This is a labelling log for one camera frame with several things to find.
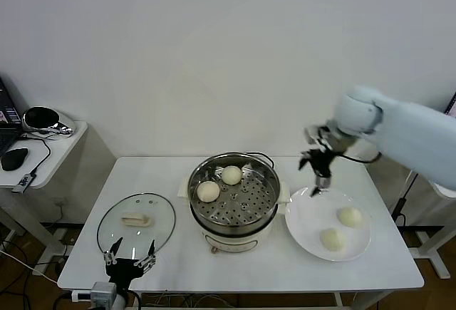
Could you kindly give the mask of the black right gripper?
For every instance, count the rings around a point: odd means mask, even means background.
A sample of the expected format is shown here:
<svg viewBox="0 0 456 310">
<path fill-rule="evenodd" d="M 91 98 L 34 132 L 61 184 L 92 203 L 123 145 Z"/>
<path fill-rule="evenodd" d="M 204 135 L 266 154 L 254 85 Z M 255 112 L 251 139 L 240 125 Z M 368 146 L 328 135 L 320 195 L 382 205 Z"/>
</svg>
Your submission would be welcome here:
<svg viewBox="0 0 456 310">
<path fill-rule="evenodd" d="M 301 152 L 298 169 L 302 170 L 307 163 L 310 163 L 316 175 L 315 186 L 311 192 L 312 197 L 327 191 L 331 186 L 330 165 L 336 157 L 337 154 L 330 150 L 324 152 L 320 150 Z"/>
</svg>

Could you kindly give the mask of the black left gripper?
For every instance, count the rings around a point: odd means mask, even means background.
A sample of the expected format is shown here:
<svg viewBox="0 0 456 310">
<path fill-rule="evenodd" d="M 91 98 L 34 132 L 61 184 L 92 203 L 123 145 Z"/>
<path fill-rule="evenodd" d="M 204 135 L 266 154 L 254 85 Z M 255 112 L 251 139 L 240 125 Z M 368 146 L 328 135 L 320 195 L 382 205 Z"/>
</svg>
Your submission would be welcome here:
<svg viewBox="0 0 456 310">
<path fill-rule="evenodd" d="M 147 256 L 140 261 L 137 259 L 116 259 L 123 238 L 114 242 L 110 249 L 104 251 L 105 272 L 110 277 L 109 282 L 114 284 L 130 284 L 132 280 L 143 276 L 144 271 L 149 271 L 156 262 L 155 241 L 152 240 L 147 251 Z"/>
</svg>

